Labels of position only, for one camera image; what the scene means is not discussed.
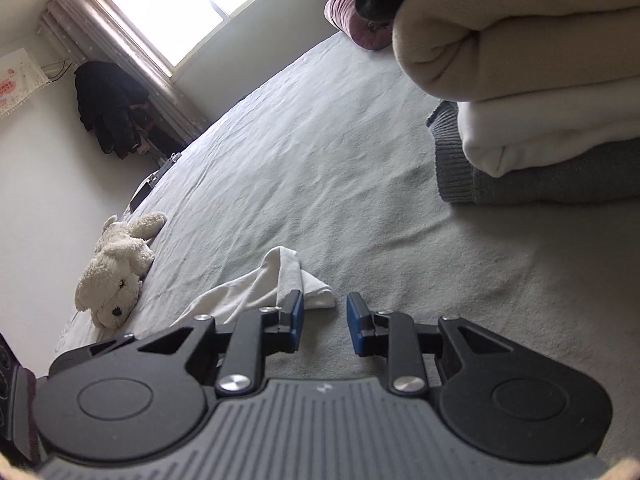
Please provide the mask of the white pants garment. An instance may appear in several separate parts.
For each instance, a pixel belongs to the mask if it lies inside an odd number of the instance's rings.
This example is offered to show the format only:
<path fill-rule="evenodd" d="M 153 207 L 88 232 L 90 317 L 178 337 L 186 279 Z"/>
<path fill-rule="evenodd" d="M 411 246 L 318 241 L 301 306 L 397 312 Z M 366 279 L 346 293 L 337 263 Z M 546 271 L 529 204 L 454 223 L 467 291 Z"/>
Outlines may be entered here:
<path fill-rule="evenodd" d="M 264 255 L 256 269 L 196 297 L 170 326 L 201 314 L 210 315 L 217 324 L 228 324 L 245 311 L 282 307 L 292 290 L 303 294 L 307 310 L 336 307 L 332 288 L 303 269 L 295 250 L 277 246 Z"/>

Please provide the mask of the dark hanging clothes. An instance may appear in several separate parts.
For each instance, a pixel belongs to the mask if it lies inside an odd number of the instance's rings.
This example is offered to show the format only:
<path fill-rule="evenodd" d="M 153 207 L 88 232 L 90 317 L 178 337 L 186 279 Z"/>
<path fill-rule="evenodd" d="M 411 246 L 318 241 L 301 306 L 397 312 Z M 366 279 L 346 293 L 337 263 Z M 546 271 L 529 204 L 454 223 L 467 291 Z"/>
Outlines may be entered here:
<path fill-rule="evenodd" d="M 141 136 L 130 112 L 145 104 L 149 91 L 113 63 L 90 61 L 74 75 L 80 121 L 94 133 L 102 152 L 126 158 L 137 151 Z"/>

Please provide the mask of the white plush dog toy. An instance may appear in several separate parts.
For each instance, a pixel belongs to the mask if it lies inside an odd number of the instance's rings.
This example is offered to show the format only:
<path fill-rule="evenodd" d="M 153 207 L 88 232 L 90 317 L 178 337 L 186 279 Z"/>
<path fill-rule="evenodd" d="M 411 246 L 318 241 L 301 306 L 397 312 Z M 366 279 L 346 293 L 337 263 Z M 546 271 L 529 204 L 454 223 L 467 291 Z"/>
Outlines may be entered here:
<path fill-rule="evenodd" d="M 127 321 L 155 259 L 150 243 L 166 221 L 159 211 L 130 221 L 117 216 L 105 221 L 75 290 L 76 309 L 88 312 L 97 328 L 118 330 Z"/>

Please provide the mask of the grey bed sheet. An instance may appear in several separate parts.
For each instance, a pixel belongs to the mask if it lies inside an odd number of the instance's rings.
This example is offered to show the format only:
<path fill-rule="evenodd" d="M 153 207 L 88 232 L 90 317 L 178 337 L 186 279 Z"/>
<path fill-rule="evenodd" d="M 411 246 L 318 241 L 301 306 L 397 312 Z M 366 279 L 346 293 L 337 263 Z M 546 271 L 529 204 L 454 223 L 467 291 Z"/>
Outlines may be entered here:
<path fill-rule="evenodd" d="M 601 454 L 639 452 L 639 204 L 445 204 L 436 100 L 390 52 L 342 35 L 311 49 L 182 153 L 142 212 L 168 221 L 126 331 L 168 327 L 269 249 L 339 297 L 418 322 L 460 315 L 608 390 Z"/>

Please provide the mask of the black tablet on bed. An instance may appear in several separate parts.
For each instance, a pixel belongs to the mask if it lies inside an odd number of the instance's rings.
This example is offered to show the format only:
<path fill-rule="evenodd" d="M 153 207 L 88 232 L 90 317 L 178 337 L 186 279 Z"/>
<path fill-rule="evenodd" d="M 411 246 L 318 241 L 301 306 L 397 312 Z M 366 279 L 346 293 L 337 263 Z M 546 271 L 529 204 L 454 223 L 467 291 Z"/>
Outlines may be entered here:
<path fill-rule="evenodd" d="M 136 192 L 134 192 L 134 195 L 131 197 L 131 200 L 128 203 L 128 210 L 130 212 L 135 211 L 152 191 L 152 179 L 150 177 L 147 177 L 139 184 Z"/>

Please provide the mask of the pink folded quilt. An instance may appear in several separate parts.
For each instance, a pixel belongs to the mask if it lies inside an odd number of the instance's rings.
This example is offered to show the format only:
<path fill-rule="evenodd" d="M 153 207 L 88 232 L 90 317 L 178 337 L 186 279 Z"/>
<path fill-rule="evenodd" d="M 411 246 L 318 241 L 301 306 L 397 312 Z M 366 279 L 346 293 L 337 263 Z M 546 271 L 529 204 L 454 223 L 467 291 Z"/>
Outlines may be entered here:
<path fill-rule="evenodd" d="M 379 51 L 392 43 L 393 26 L 362 18 L 356 10 L 356 0 L 328 0 L 324 6 L 324 16 L 330 24 L 364 50 Z"/>

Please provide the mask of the grey window curtain left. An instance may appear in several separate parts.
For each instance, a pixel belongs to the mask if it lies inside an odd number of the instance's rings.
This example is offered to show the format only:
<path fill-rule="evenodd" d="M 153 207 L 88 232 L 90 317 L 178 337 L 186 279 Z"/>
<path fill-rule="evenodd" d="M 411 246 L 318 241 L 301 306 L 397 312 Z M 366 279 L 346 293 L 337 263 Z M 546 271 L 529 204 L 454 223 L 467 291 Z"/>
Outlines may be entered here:
<path fill-rule="evenodd" d="M 186 143 L 200 136 L 210 121 L 198 110 L 126 32 L 92 0 L 49 0 L 38 32 L 53 49 L 79 66 L 88 61 L 118 65 L 149 92 L 152 114 Z"/>

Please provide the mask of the white paper wall poster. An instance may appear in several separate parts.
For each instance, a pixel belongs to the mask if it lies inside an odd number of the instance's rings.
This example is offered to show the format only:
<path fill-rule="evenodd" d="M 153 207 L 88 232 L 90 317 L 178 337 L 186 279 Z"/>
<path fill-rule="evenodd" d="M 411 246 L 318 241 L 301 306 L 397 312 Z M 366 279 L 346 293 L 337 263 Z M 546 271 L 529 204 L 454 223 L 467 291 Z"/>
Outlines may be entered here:
<path fill-rule="evenodd" d="M 1 117 L 14 112 L 33 93 L 50 84 L 40 65 L 24 48 L 0 58 L 0 73 Z"/>

